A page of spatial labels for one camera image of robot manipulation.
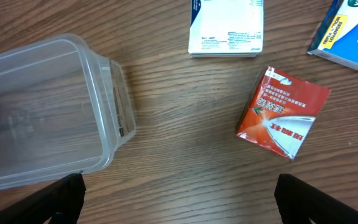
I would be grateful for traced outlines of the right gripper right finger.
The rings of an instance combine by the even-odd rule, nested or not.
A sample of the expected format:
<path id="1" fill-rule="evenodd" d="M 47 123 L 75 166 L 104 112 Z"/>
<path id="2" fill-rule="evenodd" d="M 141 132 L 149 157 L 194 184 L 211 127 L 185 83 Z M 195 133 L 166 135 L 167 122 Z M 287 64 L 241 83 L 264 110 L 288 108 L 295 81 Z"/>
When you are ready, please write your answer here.
<path id="1" fill-rule="evenodd" d="M 291 174 L 278 176 L 274 197 L 284 224 L 353 224 L 358 211 Z"/>

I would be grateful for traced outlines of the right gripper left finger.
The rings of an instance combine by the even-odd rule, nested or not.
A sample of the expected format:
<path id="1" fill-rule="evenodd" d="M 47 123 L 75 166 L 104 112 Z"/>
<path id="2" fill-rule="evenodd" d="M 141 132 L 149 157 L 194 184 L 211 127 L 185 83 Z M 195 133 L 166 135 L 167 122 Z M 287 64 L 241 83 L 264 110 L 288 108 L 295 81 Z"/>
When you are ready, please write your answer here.
<path id="1" fill-rule="evenodd" d="M 72 173 L 0 211 L 0 224 L 76 224 L 85 201 L 81 173 Z"/>

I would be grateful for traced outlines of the white medicine box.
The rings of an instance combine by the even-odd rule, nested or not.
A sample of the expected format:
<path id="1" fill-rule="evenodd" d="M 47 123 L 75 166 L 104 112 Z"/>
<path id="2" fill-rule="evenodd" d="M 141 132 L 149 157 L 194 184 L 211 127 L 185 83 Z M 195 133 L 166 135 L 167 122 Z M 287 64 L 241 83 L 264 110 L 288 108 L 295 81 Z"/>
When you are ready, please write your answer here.
<path id="1" fill-rule="evenodd" d="M 256 57 L 263 49 L 263 0 L 192 0 L 192 57 Z"/>

